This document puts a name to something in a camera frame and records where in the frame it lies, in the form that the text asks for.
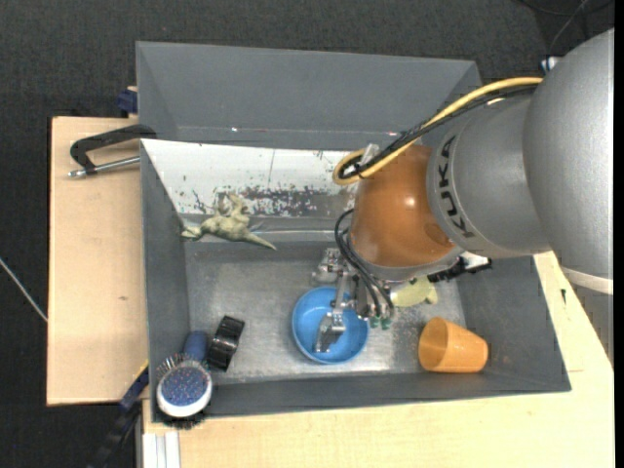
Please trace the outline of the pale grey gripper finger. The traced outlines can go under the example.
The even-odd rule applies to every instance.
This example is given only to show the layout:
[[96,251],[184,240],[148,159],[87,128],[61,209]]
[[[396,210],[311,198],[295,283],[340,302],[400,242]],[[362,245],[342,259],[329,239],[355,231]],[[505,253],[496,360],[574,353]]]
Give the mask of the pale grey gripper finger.
[[345,331],[344,325],[328,325],[323,332],[323,352],[329,352],[331,346],[339,341]]
[[330,350],[330,347],[337,341],[337,332],[333,327],[335,317],[333,313],[326,313],[320,323],[317,330],[316,340],[313,345],[313,351],[315,353],[326,353]]

